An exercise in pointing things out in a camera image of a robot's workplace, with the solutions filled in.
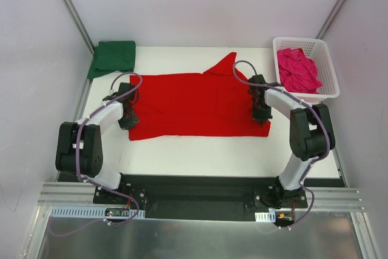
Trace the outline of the red t shirt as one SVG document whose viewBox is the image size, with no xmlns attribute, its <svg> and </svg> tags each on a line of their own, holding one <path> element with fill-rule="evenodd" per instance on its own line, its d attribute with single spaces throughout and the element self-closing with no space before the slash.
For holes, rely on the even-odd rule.
<svg viewBox="0 0 388 259">
<path fill-rule="evenodd" d="M 232 71 L 236 56 L 231 52 L 202 73 L 131 76 L 130 82 L 139 85 L 139 101 L 133 106 L 139 123 L 129 131 L 129 139 L 267 137 L 270 122 L 252 118 L 247 78 Z"/>
</svg>

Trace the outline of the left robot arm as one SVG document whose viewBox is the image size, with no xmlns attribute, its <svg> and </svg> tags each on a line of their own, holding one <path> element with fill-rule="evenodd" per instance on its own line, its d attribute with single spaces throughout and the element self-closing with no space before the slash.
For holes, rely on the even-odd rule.
<svg viewBox="0 0 388 259">
<path fill-rule="evenodd" d="M 81 182 L 106 187 L 107 196 L 116 204 L 125 202 L 128 188 L 120 184 L 122 175 L 103 165 L 102 135 L 111 126 L 131 130 L 139 119 L 134 104 L 139 100 L 138 86 L 122 82 L 118 91 L 106 96 L 89 116 L 59 127 L 55 167 L 76 175 Z"/>
</svg>

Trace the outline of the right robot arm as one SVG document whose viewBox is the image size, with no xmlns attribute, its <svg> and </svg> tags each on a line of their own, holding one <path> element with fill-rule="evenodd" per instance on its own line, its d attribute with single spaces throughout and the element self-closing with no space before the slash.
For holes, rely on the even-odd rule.
<svg viewBox="0 0 388 259">
<path fill-rule="evenodd" d="M 274 209 L 287 207 L 303 192 L 304 180 L 315 163 L 335 147 L 329 109 L 311 105 L 287 92 L 278 83 L 267 83 L 262 75 L 249 80 L 252 118 L 263 125 L 272 119 L 272 109 L 289 120 L 289 145 L 292 155 L 275 178 L 273 186 L 260 195 L 260 202 Z"/>
</svg>

